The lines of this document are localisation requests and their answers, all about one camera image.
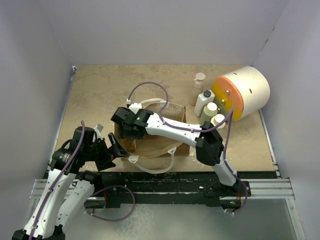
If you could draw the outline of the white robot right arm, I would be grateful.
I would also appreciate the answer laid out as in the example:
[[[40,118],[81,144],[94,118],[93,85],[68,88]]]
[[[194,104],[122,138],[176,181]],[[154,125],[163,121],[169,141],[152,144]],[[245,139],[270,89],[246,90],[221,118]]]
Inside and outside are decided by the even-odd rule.
[[[238,173],[227,160],[227,143],[223,143],[218,127],[212,123],[206,121],[204,124],[188,124],[164,118],[147,109],[139,109],[135,113],[128,107],[118,107],[111,121],[119,126],[121,139],[160,136],[194,148],[196,159],[212,167],[226,195],[233,196],[240,190]]]

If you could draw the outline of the white rectangular bottle grey cap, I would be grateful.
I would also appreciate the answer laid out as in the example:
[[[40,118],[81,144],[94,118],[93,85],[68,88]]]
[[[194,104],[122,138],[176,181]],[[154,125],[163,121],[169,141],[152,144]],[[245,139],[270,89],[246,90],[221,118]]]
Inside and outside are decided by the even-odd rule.
[[[204,107],[214,101],[215,94],[211,90],[205,90],[197,97],[194,107],[194,114],[199,118],[203,112]]]

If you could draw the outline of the brown burlap canvas bag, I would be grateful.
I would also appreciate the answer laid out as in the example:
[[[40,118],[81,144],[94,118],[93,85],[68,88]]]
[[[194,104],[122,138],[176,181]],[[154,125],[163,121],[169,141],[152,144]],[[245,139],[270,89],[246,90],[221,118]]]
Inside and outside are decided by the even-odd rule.
[[[143,100],[139,103],[142,104],[142,108],[152,111],[155,114],[159,113],[161,107],[165,104],[165,100],[162,98],[150,98]],[[183,105],[169,102],[165,109],[161,112],[164,118],[186,123],[186,108]],[[118,137],[118,125],[114,124],[114,135],[120,145],[128,152],[126,148],[126,138],[120,139]],[[122,157],[123,161],[129,161],[131,164],[138,167],[140,170],[150,174],[162,174],[172,169],[175,164],[175,159],[178,157],[187,157],[190,154],[190,146],[180,141],[170,139],[168,137],[145,135],[143,139],[136,139],[137,148],[135,152],[128,152],[129,157]],[[170,159],[168,166],[165,165],[165,159]],[[159,168],[147,168],[141,165],[145,161],[148,162],[151,167],[151,160],[160,160]]]

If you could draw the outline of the cream lidded jar bottle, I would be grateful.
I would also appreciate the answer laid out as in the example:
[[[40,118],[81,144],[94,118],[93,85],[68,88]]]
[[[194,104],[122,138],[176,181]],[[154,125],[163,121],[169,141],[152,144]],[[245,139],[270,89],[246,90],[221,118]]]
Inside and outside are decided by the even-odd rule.
[[[223,114],[217,114],[215,116],[213,116],[210,120],[210,123],[213,125],[213,126],[216,126],[218,125],[219,123],[222,123],[218,129],[223,129],[226,125],[225,121],[225,116]]]

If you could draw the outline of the pale green lotion bottle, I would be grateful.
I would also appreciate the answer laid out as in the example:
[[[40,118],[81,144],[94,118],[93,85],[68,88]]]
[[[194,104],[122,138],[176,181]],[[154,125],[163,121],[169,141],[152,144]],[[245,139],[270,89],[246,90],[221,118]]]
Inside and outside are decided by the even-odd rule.
[[[209,102],[204,108],[200,116],[200,124],[210,122],[211,119],[218,114],[218,106],[214,102]]]

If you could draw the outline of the beige pump dispenser bottle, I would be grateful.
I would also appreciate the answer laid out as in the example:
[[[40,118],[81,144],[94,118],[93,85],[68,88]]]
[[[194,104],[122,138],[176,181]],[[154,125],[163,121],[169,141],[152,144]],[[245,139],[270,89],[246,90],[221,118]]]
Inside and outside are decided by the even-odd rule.
[[[198,72],[195,75],[195,79],[193,80],[193,86],[190,90],[189,100],[188,100],[188,102],[191,106],[196,105],[198,95],[204,91],[205,78],[206,78],[206,75],[202,72]]]

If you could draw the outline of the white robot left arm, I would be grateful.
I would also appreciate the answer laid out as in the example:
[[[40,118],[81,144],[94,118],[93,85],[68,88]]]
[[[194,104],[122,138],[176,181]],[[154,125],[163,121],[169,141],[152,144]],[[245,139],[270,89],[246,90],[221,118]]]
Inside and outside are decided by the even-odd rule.
[[[46,185],[32,216],[23,229],[14,232],[14,240],[64,240],[67,225],[87,198],[103,191],[101,174],[84,171],[73,192],[65,197],[80,168],[94,161],[98,170],[115,167],[115,158],[127,157],[113,133],[108,134],[111,146],[104,138],[87,127],[78,127],[73,137],[52,155]]]

